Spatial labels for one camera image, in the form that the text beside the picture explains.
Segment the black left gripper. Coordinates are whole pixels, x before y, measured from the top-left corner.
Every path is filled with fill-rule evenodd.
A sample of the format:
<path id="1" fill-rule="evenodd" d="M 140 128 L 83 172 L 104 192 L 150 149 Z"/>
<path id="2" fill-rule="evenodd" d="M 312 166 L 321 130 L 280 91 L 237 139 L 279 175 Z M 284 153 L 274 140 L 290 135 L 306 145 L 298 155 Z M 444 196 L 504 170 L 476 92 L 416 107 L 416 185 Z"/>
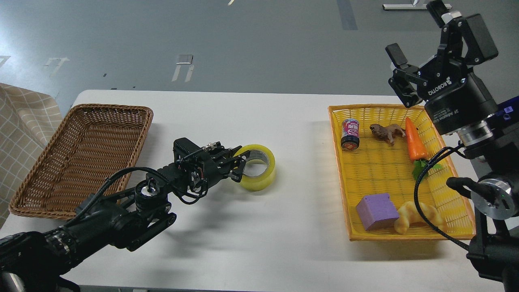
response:
<path id="1" fill-rule="evenodd" d="M 193 147 L 191 149 L 191 189 L 209 189 L 226 178 L 242 180 L 245 159 L 231 159 L 242 146 Z"/>

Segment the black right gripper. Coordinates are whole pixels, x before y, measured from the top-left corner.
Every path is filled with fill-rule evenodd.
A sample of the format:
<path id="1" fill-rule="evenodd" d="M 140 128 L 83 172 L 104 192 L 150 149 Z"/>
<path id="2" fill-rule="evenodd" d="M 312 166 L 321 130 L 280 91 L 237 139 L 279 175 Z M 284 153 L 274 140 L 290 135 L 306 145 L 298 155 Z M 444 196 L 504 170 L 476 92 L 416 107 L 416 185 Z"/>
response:
<path id="1" fill-rule="evenodd" d="M 388 83 L 406 108 L 424 100 L 430 120 L 445 135 L 498 111 L 473 67 L 497 57 L 499 51 L 481 14 L 464 17 L 447 9 L 441 0 L 428 2 L 427 10 L 441 29 L 435 58 L 419 70 L 408 63 L 397 43 L 387 45 L 385 51 L 395 66 Z"/>

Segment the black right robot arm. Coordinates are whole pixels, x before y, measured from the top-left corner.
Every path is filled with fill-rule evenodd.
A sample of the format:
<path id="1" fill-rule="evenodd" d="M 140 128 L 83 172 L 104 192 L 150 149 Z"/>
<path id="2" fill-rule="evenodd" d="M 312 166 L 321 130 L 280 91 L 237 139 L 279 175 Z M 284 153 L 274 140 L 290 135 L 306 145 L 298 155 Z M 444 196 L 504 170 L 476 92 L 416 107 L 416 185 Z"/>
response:
<path id="1" fill-rule="evenodd" d="M 476 234 L 469 244 L 456 240 L 426 219 L 437 233 L 467 251 L 467 259 L 481 278 L 500 281 L 506 292 L 518 290 L 518 228 L 506 220 L 518 217 L 518 98 L 497 104 L 473 68 L 498 56 L 498 50 L 480 14 L 464 17 L 441 0 L 426 5 L 441 29 L 440 44 L 428 62 L 408 63 L 398 44 L 385 50 L 395 66 L 388 83 L 402 104 L 425 102 L 425 110 L 440 135 L 456 133 L 459 144 L 434 155 L 418 176 L 414 203 L 425 218 L 418 187 L 426 171 L 452 153 L 466 159 L 482 158 L 490 172 L 478 181 L 451 177 L 446 185 L 470 199 L 475 207 Z"/>

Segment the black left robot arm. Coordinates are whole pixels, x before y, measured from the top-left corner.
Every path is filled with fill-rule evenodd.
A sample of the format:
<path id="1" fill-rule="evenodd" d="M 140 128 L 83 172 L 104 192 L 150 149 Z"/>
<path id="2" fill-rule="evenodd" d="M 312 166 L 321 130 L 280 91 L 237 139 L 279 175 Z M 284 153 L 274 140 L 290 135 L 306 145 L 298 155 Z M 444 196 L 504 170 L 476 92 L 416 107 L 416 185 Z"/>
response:
<path id="1" fill-rule="evenodd" d="M 63 275 L 107 245 L 140 248 L 176 221 L 169 194 L 191 205 L 221 180 L 239 183 L 250 154 L 241 146 L 217 141 L 200 147 L 179 138 L 171 164 L 119 170 L 62 226 L 1 239 L 2 292 L 80 292 Z"/>

